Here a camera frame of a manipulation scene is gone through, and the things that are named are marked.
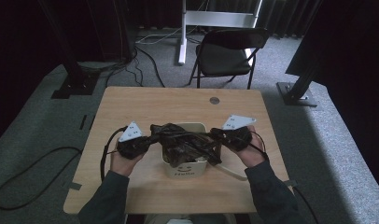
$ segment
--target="chair back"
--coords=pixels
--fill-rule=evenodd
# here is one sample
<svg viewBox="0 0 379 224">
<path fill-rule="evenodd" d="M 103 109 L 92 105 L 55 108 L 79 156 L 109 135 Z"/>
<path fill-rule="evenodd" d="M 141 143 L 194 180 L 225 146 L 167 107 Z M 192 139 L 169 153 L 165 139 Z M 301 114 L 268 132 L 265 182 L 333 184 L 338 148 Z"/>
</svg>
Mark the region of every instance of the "chair back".
<svg viewBox="0 0 379 224">
<path fill-rule="evenodd" d="M 269 34 L 264 28 L 213 30 L 204 36 L 204 44 L 218 45 L 226 49 L 262 49 Z"/>
</svg>

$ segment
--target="gray sleeve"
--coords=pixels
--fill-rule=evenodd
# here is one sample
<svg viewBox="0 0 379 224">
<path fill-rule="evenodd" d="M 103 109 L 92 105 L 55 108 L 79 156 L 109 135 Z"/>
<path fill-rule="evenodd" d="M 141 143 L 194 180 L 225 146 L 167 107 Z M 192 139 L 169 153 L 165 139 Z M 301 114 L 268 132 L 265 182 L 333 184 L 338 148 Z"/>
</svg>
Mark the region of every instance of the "gray sleeve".
<svg viewBox="0 0 379 224">
<path fill-rule="evenodd" d="M 129 178 L 108 171 L 102 185 L 78 213 L 80 223 L 123 223 Z"/>
<path fill-rule="evenodd" d="M 277 178 L 268 161 L 247 168 L 245 172 L 250 183 L 253 203 L 265 224 L 306 223 L 298 211 L 294 195 Z"/>
</svg>

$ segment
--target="person's right hand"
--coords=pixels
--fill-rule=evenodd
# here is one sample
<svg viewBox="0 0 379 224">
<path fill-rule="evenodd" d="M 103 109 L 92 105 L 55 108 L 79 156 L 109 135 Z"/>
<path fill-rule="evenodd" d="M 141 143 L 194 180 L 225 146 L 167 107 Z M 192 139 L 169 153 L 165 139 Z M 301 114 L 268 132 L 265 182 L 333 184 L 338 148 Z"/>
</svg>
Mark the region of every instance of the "person's right hand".
<svg viewBox="0 0 379 224">
<path fill-rule="evenodd" d="M 251 140 L 251 144 L 263 150 L 261 140 L 256 134 L 254 134 L 254 132 L 256 131 L 254 126 L 250 125 L 247 126 L 247 128 L 249 131 L 252 132 L 251 136 L 253 137 L 253 139 Z M 262 154 L 258 150 L 253 148 L 251 145 L 248 145 L 245 149 L 242 149 L 240 151 L 232 150 L 232 152 L 235 153 L 242 160 L 243 164 L 246 167 L 253 167 L 265 161 Z"/>
</svg>

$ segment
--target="person's left hand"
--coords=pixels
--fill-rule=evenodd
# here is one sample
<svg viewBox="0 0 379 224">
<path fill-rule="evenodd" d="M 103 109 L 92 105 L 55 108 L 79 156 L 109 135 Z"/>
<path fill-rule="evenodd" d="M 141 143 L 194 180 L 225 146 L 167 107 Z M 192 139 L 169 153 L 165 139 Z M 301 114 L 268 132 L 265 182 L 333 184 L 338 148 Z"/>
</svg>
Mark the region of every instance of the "person's left hand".
<svg viewBox="0 0 379 224">
<path fill-rule="evenodd" d="M 133 160 L 122 157 L 119 152 L 111 153 L 110 170 L 119 174 L 129 176 L 134 166 L 143 159 L 144 154 L 137 156 Z"/>
</svg>

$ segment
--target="black chair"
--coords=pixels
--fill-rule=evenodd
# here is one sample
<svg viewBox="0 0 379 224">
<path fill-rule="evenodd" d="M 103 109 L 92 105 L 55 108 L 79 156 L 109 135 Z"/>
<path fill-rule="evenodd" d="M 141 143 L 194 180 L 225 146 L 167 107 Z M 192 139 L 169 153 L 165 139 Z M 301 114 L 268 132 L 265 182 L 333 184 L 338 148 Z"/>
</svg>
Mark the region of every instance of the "black chair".
<svg viewBox="0 0 379 224">
<path fill-rule="evenodd" d="M 249 90 L 256 64 L 256 53 L 265 46 L 268 38 L 268 32 L 263 28 L 222 29 L 207 33 L 202 43 L 196 47 L 197 58 L 188 85 L 193 78 L 197 78 L 197 88 L 200 88 L 202 77 L 232 77 L 228 81 L 231 82 L 236 76 L 250 72 L 247 84 Z M 247 57 L 245 49 L 254 50 Z"/>
</svg>

